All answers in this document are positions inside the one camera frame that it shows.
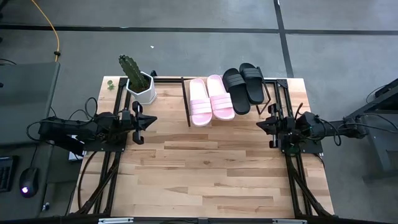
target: keyboard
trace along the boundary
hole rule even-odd
[[[17,156],[0,157],[0,192],[11,190]]]

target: white plant pot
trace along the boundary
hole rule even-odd
[[[126,90],[129,91],[133,97],[142,105],[149,105],[156,99],[156,91],[155,91],[155,83],[154,78],[145,72],[141,72],[141,74],[147,76],[150,80],[149,89],[142,91],[140,93],[135,93],[134,91],[129,89],[130,79],[127,79]]]

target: computer mouse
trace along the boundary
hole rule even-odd
[[[22,171],[19,177],[19,189],[25,198],[33,197],[39,189],[39,169],[35,167]]]

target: pink slipper strap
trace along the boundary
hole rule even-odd
[[[231,95],[229,93],[210,97],[213,110],[232,108]]]
[[[211,113],[210,99],[191,100],[191,115]]]

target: pink slipper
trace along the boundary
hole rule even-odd
[[[206,86],[202,79],[196,78],[189,83],[192,123],[195,126],[205,126],[211,121],[211,104]]]
[[[224,121],[234,119],[235,111],[232,106],[231,95],[225,91],[219,75],[210,75],[207,78],[207,90],[209,91],[213,114]]]

